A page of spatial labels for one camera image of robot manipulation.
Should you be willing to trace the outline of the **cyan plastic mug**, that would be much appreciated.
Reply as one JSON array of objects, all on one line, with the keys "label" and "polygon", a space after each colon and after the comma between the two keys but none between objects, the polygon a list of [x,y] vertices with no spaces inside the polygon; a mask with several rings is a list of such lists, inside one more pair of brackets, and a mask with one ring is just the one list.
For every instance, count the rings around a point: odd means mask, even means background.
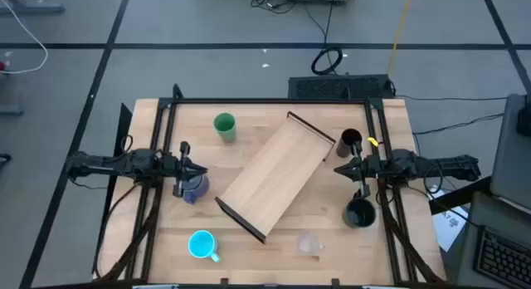
[{"label": "cyan plastic mug", "polygon": [[216,238],[207,230],[196,231],[188,240],[188,251],[195,258],[210,258],[214,262],[220,262],[217,248]]}]

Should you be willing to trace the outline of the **black computer case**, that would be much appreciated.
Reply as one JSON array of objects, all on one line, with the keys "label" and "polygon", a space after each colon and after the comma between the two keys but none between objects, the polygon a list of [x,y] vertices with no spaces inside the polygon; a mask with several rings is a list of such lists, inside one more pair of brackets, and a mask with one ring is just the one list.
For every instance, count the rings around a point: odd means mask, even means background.
[{"label": "black computer case", "polygon": [[291,77],[288,84],[290,99],[358,100],[396,96],[387,75]]}]

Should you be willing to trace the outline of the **purple insulated mug with lid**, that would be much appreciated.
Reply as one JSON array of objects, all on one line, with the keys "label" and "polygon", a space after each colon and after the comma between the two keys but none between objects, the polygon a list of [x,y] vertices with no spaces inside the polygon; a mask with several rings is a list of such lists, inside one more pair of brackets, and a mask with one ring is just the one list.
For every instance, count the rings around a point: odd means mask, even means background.
[{"label": "purple insulated mug with lid", "polygon": [[183,182],[183,200],[195,204],[209,190],[209,179],[205,174]]}]

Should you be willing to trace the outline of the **black keyboard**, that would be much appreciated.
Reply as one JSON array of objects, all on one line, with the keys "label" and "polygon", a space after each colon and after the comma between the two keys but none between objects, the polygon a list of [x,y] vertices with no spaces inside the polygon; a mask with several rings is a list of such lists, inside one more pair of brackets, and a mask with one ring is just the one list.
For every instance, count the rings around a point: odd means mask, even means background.
[{"label": "black keyboard", "polygon": [[531,244],[478,228],[473,268],[479,274],[513,289],[531,289]]}]

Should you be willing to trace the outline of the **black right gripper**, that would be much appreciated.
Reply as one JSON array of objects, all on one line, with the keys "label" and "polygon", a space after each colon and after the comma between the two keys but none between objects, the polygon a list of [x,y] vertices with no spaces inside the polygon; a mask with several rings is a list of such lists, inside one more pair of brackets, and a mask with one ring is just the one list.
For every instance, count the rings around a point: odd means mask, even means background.
[{"label": "black right gripper", "polygon": [[379,169],[379,158],[377,156],[367,156],[362,158],[363,151],[362,142],[355,141],[353,144],[353,159],[346,164],[342,164],[337,169],[353,169],[353,171],[338,171],[336,174],[342,175],[348,179],[356,180],[359,185],[359,190],[355,194],[356,198],[367,198],[370,196],[370,188],[366,183],[366,178],[376,178],[377,170]]}]

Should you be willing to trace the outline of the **black aluminium table frame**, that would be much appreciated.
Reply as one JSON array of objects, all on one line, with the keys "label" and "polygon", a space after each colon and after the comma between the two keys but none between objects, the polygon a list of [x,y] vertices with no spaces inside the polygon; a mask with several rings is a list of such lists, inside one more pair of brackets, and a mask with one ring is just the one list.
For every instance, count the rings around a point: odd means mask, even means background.
[{"label": "black aluminium table frame", "polygon": [[[180,105],[176,110],[173,147],[182,140],[192,146],[192,159],[207,167],[210,191],[194,205],[172,194],[172,183],[163,186],[158,225],[150,263],[144,262],[145,247],[131,259],[133,276],[149,282],[213,284],[389,285],[392,262],[402,280],[409,278],[410,258],[401,245],[387,246],[384,222],[378,218],[369,228],[352,229],[341,218],[356,185],[334,172],[343,160],[331,154],[315,170],[279,222],[259,242],[229,218],[215,201],[264,146],[292,111],[332,137],[347,128],[368,130],[362,105],[335,101],[318,103],[282,99],[223,100]],[[236,140],[224,142],[213,121],[221,113],[236,119]],[[218,242],[220,262],[195,258],[188,240],[207,230]],[[300,234],[315,235],[323,249],[318,257],[305,256],[296,247]]]}]

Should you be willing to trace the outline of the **light grey cabinet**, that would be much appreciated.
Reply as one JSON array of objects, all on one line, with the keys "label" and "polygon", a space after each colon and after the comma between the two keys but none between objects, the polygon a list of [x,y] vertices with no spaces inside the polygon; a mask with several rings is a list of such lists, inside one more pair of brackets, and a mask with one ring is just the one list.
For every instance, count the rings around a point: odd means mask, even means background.
[{"label": "light grey cabinet", "polygon": [[531,97],[507,96],[491,175],[492,193],[531,212],[531,137],[516,130],[519,111]]}]

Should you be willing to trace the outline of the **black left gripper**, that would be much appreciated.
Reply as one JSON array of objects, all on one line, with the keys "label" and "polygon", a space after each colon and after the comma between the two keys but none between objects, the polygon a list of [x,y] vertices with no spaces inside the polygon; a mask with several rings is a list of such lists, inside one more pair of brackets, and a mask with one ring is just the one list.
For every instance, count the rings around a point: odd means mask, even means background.
[{"label": "black left gripper", "polygon": [[173,188],[176,197],[182,197],[184,195],[185,183],[202,183],[207,179],[206,172],[188,172],[188,169],[207,171],[207,168],[193,163],[193,161],[188,158],[190,144],[187,141],[182,141],[180,143],[179,152],[179,158],[173,156],[171,152],[167,152],[163,155],[163,165],[166,171],[166,176],[174,177],[176,179],[176,184]]}]

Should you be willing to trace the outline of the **black device on cabinet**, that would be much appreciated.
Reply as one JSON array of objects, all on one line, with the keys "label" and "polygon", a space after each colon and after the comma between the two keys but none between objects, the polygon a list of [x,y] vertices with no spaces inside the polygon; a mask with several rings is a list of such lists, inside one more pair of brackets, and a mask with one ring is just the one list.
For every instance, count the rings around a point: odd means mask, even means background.
[{"label": "black device on cabinet", "polygon": [[531,137],[531,108],[522,108],[517,117],[516,130],[519,134]]}]

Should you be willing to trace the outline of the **white paper sheet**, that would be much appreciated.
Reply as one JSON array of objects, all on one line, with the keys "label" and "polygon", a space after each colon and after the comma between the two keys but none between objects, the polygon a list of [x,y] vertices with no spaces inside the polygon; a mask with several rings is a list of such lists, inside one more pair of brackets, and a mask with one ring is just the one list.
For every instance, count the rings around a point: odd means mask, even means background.
[{"label": "white paper sheet", "polygon": [[451,211],[432,216],[436,240],[443,251],[448,252],[450,250],[451,245],[466,225],[465,218],[468,218],[468,213],[462,207],[455,207]]}]

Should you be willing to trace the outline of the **tall black tumbler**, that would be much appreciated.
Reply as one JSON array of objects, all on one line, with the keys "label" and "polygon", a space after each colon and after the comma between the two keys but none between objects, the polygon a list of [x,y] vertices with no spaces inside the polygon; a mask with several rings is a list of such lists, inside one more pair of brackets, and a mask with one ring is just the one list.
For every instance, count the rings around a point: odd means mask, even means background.
[{"label": "tall black tumbler", "polygon": [[344,130],[336,147],[337,156],[347,158],[350,155],[360,155],[363,151],[362,140],[363,137],[358,130]]}]

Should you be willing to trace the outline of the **wooden shelf with black legs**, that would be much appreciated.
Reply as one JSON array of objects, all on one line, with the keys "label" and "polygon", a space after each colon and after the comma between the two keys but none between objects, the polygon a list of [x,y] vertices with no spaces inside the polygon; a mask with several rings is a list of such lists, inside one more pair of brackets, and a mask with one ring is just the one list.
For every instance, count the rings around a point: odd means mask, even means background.
[{"label": "wooden shelf with black legs", "polygon": [[265,243],[335,143],[330,135],[289,111],[282,125],[215,201],[227,216]]}]

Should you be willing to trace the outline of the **dark grey desk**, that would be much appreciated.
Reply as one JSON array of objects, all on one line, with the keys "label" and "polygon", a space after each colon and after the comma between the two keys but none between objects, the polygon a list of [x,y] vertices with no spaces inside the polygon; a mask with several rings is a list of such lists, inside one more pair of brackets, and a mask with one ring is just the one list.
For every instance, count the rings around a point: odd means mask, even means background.
[{"label": "dark grey desk", "polygon": [[465,229],[456,283],[461,286],[513,289],[476,272],[475,244],[480,225],[492,228],[512,240],[531,244],[531,212],[500,197],[476,193],[472,199],[470,224]]}]

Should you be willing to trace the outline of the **dark blue speckled enamel mug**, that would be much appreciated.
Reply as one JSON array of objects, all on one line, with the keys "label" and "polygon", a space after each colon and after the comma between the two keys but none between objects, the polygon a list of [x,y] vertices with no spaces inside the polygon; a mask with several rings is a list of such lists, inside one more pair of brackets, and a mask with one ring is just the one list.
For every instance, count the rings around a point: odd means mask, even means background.
[{"label": "dark blue speckled enamel mug", "polygon": [[359,189],[343,209],[342,219],[350,228],[368,228],[376,220],[376,209]]}]

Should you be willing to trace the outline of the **green plastic cup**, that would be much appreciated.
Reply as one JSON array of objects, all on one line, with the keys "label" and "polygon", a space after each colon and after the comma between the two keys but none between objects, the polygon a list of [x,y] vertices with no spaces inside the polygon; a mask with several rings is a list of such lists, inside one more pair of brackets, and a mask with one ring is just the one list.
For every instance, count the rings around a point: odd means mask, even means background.
[{"label": "green plastic cup", "polygon": [[236,119],[230,113],[221,113],[217,115],[213,121],[213,126],[226,143],[231,143],[236,140]]}]

